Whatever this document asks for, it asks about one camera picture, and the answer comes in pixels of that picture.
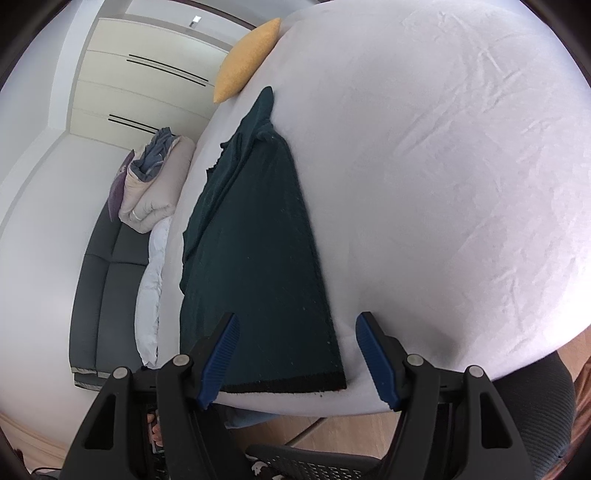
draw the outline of drawer handle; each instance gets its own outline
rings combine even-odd
[[[206,78],[203,78],[203,77],[200,77],[199,75],[196,75],[194,73],[188,72],[187,70],[182,70],[182,69],[173,67],[172,65],[169,65],[168,63],[162,63],[161,61],[148,59],[146,57],[140,57],[139,55],[134,55],[132,53],[128,53],[128,57],[132,57],[133,59],[141,59],[141,60],[151,61],[152,63],[157,63],[158,65],[162,65],[164,67],[168,67],[169,69],[173,69],[173,70],[176,70],[178,72],[186,73],[187,75],[190,75],[192,77],[198,78],[200,80],[203,80],[204,82],[208,82],[209,83],[209,80],[207,80]]]
[[[161,69],[161,68],[156,67],[154,65],[148,65],[147,63],[143,63],[143,62],[136,61],[136,60],[130,60],[130,59],[127,59],[126,61],[128,61],[130,63],[136,63],[137,65],[143,65],[144,67],[150,67],[151,69],[160,70],[161,72],[166,72],[166,73],[169,73],[171,75],[175,75],[177,77],[181,77],[182,79],[188,80],[189,82],[197,83],[197,85],[201,85],[202,87],[205,87],[206,86],[204,83],[200,83],[197,80],[188,79],[184,75],[180,75],[180,74],[174,73],[174,72],[169,72],[168,70]]]
[[[131,127],[131,128],[135,128],[137,130],[142,130],[144,132],[148,132],[149,134],[155,134],[156,132],[158,132],[158,129],[155,127],[151,127],[149,125],[142,124],[140,122],[136,122],[135,120],[130,120],[129,118],[125,118],[124,116],[113,115],[112,113],[109,114],[109,118],[107,120],[109,122],[113,122],[114,124],[125,125],[126,127]]]

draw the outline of silver bolt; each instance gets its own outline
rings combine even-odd
[[[122,378],[127,377],[127,369],[125,367],[115,368],[115,371],[113,372],[113,376],[117,380],[121,380]]]
[[[185,365],[187,365],[189,363],[189,356],[188,355],[177,355],[176,357],[173,358],[173,363],[177,366],[177,367],[184,367]]]
[[[407,362],[414,367],[420,367],[424,361],[425,360],[423,359],[423,357],[420,355],[417,355],[416,353],[411,353],[407,357]]]
[[[484,370],[482,368],[480,368],[478,365],[472,365],[468,371],[470,372],[470,375],[476,378],[480,378],[481,376],[484,375]]]

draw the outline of human hand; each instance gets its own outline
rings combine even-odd
[[[152,425],[154,420],[156,420],[156,415],[154,415],[153,413],[148,413],[148,425]],[[163,447],[164,444],[162,442],[162,431],[160,430],[160,424],[156,423],[156,425],[154,425],[152,427],[152,438],[154,439],[154,443],[156,445],[158,445],[159,447]]]

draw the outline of dark gray sofa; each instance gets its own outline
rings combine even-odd
[[[100,213],[82,262],[70,324],[70,366],[78,387],[99,390],[111,372],[142,362],[135,345],[135,299],[148,265],[149,234]]]

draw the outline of purple pillow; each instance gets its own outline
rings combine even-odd
[[[134,159],[135,152],[132,150],[129,152],[125,160],[119,167],[117,175],[111,184],[111,190],[109,191],[109,198],[107,199],[107,206],[109,207],[109,218],[111,222],[115,219],[119,219],[119,210],[121,208],[121,202],[123,202],[123,189],[125,187],[125,176],[127,175],[127,166]]]

